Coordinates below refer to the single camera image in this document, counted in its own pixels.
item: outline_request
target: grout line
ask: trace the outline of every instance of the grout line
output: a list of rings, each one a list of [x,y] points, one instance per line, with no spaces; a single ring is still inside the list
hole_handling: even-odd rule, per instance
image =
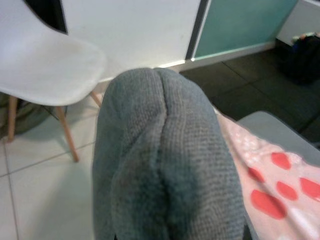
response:
[[[320,111],[317,112],[314,116],[312,116],[302,127],[300,127],[298,133],[301,134],[304,130],[306,130],[318,117],[320,116]]]
[[[244,81],[246,81],[248,84],[250,83],[249,80],[247,80],[245,77],[241,76],[236,70],[232,69],[230,66],[228,66],[224,61],[222,61],[222,63],[228,68],[230,69],[232,72],[234,72],[236,75],[238,75],[240,78],[242,78]]]
[[[221,93],[221,94],[218,94],[218,95],[212,96],[212,97],[210,97],[209,99],[222,97],[223,95],[229,94],[229,93],[231,93],[232,91],[235,91],[235,90],[238,90],[238,89],[241,89],[241,88],[247,87],[247,86],[249,86],[249,85],[251,85],[251,84],[250,84],[249,82],[246,82],[246,83],[245,83],[245,84],[243,84],[243,85],[236,86],[235,88],[232,88],[232,89],[229,89],[229,90],[227,90],[227,91],[224,91],[224,92],[223,92],[223,93]]]
[[[96,142],[96,141],[93,141],[93,142],[90,142],[90,143],[86,143],[86,144],[84,144],[84,145],[81,145],[81,146],[77,147],[76,150],[79,150],[79,149],[82,149],[82,148],[84,148],[84,147],[87,147],[87,146],[89,146],[89,145],[91,145],[91,144],[94,144],[95,142]],[[28,166],[24,166],[24,167],[18,168],[18,169],[16,169],[16,170],[13,170],[13,171],[9,172],[9,174],[14,174],[14,173],[20,172],[20,171],[22,171],[22,170],[24,170],[24,169],[33,167],[33,166],[38,165],[38,164],[42,164],[42,163],[44,163],[44,162],[46,162],[46,161],[48,161],[48,160],[52,160],[52,159],[58,158],[58,157],[60,157],[60,156],[62,156],[62,155],[64,155],[64,154],[69,154],[69,153],[71,153],[70,150],[69,150],[69,151],[66,151],[66,152],[59,153],[59,154],[57,154],[57,155],[51,156],[51,157],[49,157],[49,158],[46,158],[46,159],[44,159],[44,160],[41,160],[41,161],[32,163],[32,164],[30,164],[30,165],[28,165]]]
[[[265,94],[263,91],[261,91],[259,88],[255,87],[255,85],[253,84],[254,82],[251,82],[250,85],[255,88],[256,90],[258,90],[261,94],[263,94],[267,99],[269,99],[274,105],[276,105],[279,109],[281,109],[282,111],[284,111],[286,113],[286,115],[289,115],[295,122],[297,122],[299,125],[302,124],[302,122],[296,118],[291,112],[289,112],[288,110],[286,110],[284,107],[282,107],[281,105],[279,105],[279,103],[277,103],[275,100],[273,100],[270,96],[268,96],[267,94]],[[294,126],[290,126],[290,128],[292,128],[294,131],[298,132],[297,129],[294,128]]]
[[[8,155],[7,155],[7,149],[6,149],[5,143],[3,144],[3,148],[4,148],[4,156],[5,156],[5,163],[6,163],[6,171],[9,173]],[[10,174],[8,174],[8,181],[9,181],[10,197],[11,197],[13,218],[14,218],[14,225],[15,225],[15,234],[16,234],[16,239],[19,240],[20,238],[19,238],[19,231],[18,231],[17,211],[16,211],[16,205],[14,201],[13,186],[12,186],[12,180],[11,180]]]
[[[9,175],[9,173],[6,173],[6,174],[4,174],[4,175],[0,175],[0,178],[5,177],[5,176],[8,176],[8,175]]]

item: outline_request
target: baseboard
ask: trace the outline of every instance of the baseboard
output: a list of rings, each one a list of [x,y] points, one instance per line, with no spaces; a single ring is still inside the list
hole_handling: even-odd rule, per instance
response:
[[[263,52],[266,50],[273,49],[275,48],[275,46],[276,46],[276,42],[272,41],[272,42],[261,43],[257,45],[247,46],[247,47],[241,47],[241,48],[237,48],[229,51],[219,52],[216,54],[196,57],[194,59],[185,61],[185,63],[183,64],[177,64],[174,66],[170,66],[168,68],[176,72],[182,72],[189,69],[195,69],[195,68],[219,63],[222,61],[227,61],[227,60],[243,57],[246,55]]]
[[[211,54],[211,55],[207,55],[207,56],[196,57],[194,59],[187,60],[187,61],[179,60],[179,61],[175,61],[175,62],[170,62],[167,64],[162,64],[158,67],[159,68],[168,68],[168,69],[174,70],[179,73],[181,71],[195,69],[195,68],[219,63],[222,61],[227,61],[230,59],[235,59],[238,57],[243,57],[246,55],[259,53],[262,51],[273,49],[275,46],[276,46],[276,42],[272,41],[272,42],[261,43],[261,44],[257,44],[257,45],[237,48],[237,49],[233,49],[230,51],[219,52],[219,53]],[[95,87],[94,91],[97,93],[104,93],[106,91],[106,88],[108,87],[110,81],[113,78],[114,77],[107,77],[107,78],[101,79],[100,82],[98,83],[98,85]]]

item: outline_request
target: gray fabric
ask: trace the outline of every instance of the gray fabric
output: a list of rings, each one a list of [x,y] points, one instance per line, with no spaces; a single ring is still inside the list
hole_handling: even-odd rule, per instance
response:
[[[171,70],[130,70],[110,83],[92,175],[96,240],[242,238],[240,181],[216,115]]]
[[[308,164],[320,167],[320,151],[273,115],[257,111],[240,119],[238,123],[257,137],[297,153]]]
[[[0,139],[8,134],[8,105],[9,96],[0,92]],[[16,110],[15,134],[22,134],[50,116],[41,105],[19,99]]]

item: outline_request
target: gray cushion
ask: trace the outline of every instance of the gray cushion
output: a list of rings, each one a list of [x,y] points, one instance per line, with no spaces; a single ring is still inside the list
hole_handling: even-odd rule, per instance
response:
[[[299,154],[308,164],[320,167],[320,151],[275,116],[257,111],[240,119],[238,123],[259,138]]]
[[[240,181],[213,108],[167,69],[107,88],[93,161],[96,240],[241,239]]]

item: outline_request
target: polka dot fabric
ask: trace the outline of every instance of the polka dot fabric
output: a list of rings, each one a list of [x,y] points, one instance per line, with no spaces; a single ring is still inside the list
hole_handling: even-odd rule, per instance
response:
[[[217,114],[260,240],[320,240],[320,168]]]

